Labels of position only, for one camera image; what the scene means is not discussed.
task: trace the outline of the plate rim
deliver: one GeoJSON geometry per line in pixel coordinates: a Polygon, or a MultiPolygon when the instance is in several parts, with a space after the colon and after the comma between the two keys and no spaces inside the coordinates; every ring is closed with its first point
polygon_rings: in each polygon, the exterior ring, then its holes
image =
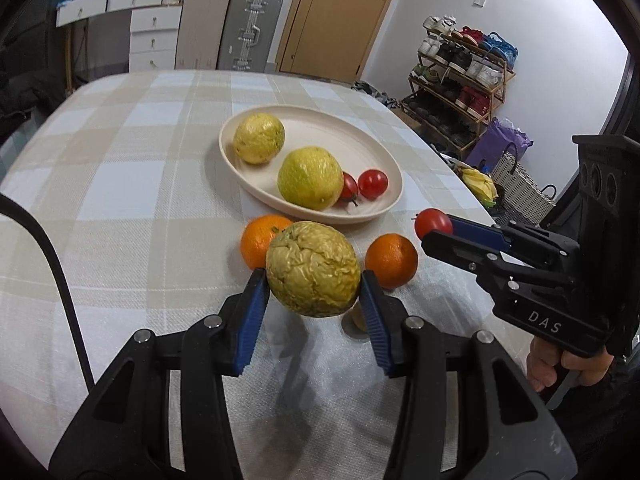
{"type": "Polygon", "coordinates": [[[287,207],[292,208],[292,209],[294,209],[296,211],[299,211],[302,214],[309,214],[309,212],[311,212],[311,214],[313,214],[313,215],[325,216],[328,220],[335,220],[337,223],[341,223],[341,224],[348,224],[348,223],[355,224],[355,223],[359,223],[359,222],[368,222],[368,221],[373,220],[374,218],[378,218],[379,216],[382,216],[383,214],[391,211],[391,209],[394,208],[396,206],[396,204],[398,204],[398,202],[402,198],[402,195],[404,194],[404,176],[402,176],[402,168],[398,164],[398,161],[396,160],[396,158],[391,154],[391,152],[379,140],[377,140],[375,137],[369,135],[367,132],[364,132],[359,127],[357,127],[355,124],[351,124],[350,122],[345,121],[344,119],[342,119],[340,117],[336,117],[336,116],[331,115],[331,114],[329,114],[327,112],[323,112],[322,110],[316,110],[315,108],[309,108],[307,106],[287,105],[287,104],[280,104],[280,103],[264,104],[264,105],[252,106],[252,107],[246,108],[245,110],[242,110],[242,111],[240,111],[240,112],[238,112],[236,114],[233,114],[233,115],[231,115],[231,117],[229,117],[222,124],[222,126],[220,126],[220,130],[218,132],[218,149],[220,150],[220,154],[222,155],[223,160],[226,162],[226,165],[232,171],[232,173],[234,174],[236,179],[238,179],[240,186],[243,187],[249,194],[253,195],[255,198],[260,200],[262,203],[264,203],[265,205],[267,205],[269,207],[272,207],[274,209],[277,209],[277,208],[273,207],[270,204],[265,203],[260,196],[256,196],[256,194],[254,194],[253,192],[250,192],[249,189],[256,191],[258,194],[267,194],[270,197],[273,197],[274,199],[276,199],[278,202],[282,202],[287,207]],[[396,168],[398,168],[398,173],[400,174],[400,193],[398,194],[396,199],[391,204],[389,204],[384,209],[381,209],[380,211],[377,211],[375,213],[370,213],[370,214],[349,216],[349,215],[338,215],[338,214],[326,213],[325,211],[316,211],[315,209],[309,209],[309,208],[306,208],[306,207],[302,207],[302,206],[299,206],[297,204],[293,204],[291,202],[287,202],[286,200],[282,199],[281,197],[272,195],[272,194],[267,193],[267,192],[255,187],[255,186],[252,186],[244,178],[244,176],[242,176],[242,173],[240,173],[236,169],[236,167],[231,163],[231,161],[226,156],[224,146],[222,145],[222,132],[224,131],[226,126],[233,120],[233,118],[237,117],[238,115],[251,112],[252,110],[261,110],[261,109],[264,109],[264,108],[295,108],[297,110],[311,111],[313,113],[319,113],[319,114],[323,114],[323,115],[329,116],[334,120],[337,120],[337,121],[339,121],[341,123],[346,124],[348,127],[356,128],[363,135],[366,135],[371,140],[373,140],[375,143],[377,143],[380,146],[380,148],[382,148],[386,152],[386,154],[391,158],[391,160],[394,162],[394,164],[396,165],[396,168]]]}

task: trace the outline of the human hand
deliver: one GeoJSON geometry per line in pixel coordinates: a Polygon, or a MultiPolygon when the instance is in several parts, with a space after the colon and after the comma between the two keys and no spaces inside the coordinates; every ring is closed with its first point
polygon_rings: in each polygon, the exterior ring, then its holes
{"type": "Polygon", "coordinates": [[[561,351],[557,346],[534,337],[527,356],[527,379],[537,392],[553,386],[558,380],[554,366],[558,363],[567,370],[578,370],[578,380],[582,386],[593,386],[604,377],[613,361],[613,356],[603,348],[594,357],[578,357],[571,352],[561,351]]]}

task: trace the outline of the orange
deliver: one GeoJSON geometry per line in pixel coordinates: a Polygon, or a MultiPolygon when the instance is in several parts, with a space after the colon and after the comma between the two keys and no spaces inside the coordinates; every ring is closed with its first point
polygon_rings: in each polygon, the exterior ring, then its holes
{"type": "Polygon", "coordinates": [[[382,235],[367,249],[364,266],[373,270],[382,288],[397,288],[408,283],[415,275],[418,251],[401,235],[382,235]]]}
{"type": "Polygon", "coordinates": [[[240,253],[251,270],[267,264],[267,249],[271,240],[291,224],[291,220],[278,215],[261,216],[247,224],[240,239],[240,253]]]}

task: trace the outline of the tablecloth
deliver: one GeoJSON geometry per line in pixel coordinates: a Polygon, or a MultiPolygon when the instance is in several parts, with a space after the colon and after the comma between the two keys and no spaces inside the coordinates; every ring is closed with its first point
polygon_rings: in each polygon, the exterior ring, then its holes
{"type": "MultiPolygon", "coordinates": [[[[388,232],[418,246],[412,218],[429,206],[492,222],[437,155],[365,94],[227,72],[98,80],[46,121],[0,186],[49,234],[96,378],[135,330],[184,330],[242,290],[250,275],[239,254],[242,229],[273,210],[238,186],[217,139],[231,115],[268,104],[343,118],[400,165],[404,194],[393,211],[339,227],[358,256],[388,232]]],[[[466,272],[422,255],[414,279],[395,295],[445,332],[487,328],[519,362],[526,355],[530,338],[492,316],[491,298],[466,272]]],[[[175,375],[171,449],[181,466],[175,375]]],[[[381,478],[402,384],[384,377],[368,342],[348,337],[340,317],[303,318],[271,298],[251,365],[225,380],[245,478],[381,478]]],[[[85,396],[46,261],[25,231],[0,218],[0,406],[46,464],[85,396]]]]}

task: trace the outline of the door frame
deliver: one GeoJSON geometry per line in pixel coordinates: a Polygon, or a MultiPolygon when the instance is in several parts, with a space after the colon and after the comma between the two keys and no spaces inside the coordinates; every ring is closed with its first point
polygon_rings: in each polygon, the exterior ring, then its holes
{"type": "MultiPolygon", "coordinates": [[[[385,19],[386,12],[389,8],[389,4],[391,0],[385,0],[385,4],[382,7],[382,11],[380,12],[380,16],[378,17],[378,22],[373,29],[371,34],[371,38],[369,39],[369,44],[364,51],[362,59],[360,60],[360,68],[358,69],[358,73],[356,74],[356,78],[360,78],[362,76],[362,71],[364,70],[364,65],[369,59],[369,54],[371,53],[371,49],[373,47],[376,38],[378,37],[378,33],[380,31],[380,26],[382,25],[382,21],[385,19]]],[[[289,7],[289,12],[287,14],[287,21],[284,24],[284,29],[282,30],[282,35],[280,37],[280,43],[278,45],[278,52],[276,54],[276,72],[280,71],[280,67],[282,65],[282,59],[284,58],[284,51],[286,50],[287,43],[289,42],[289,37],[291,35],[291,27],[293,27],[293,22],[296,19],[296,14],[298,12],[298,7],[300,6],[300,0],[292,0],[291,6],[289,7]]]]}

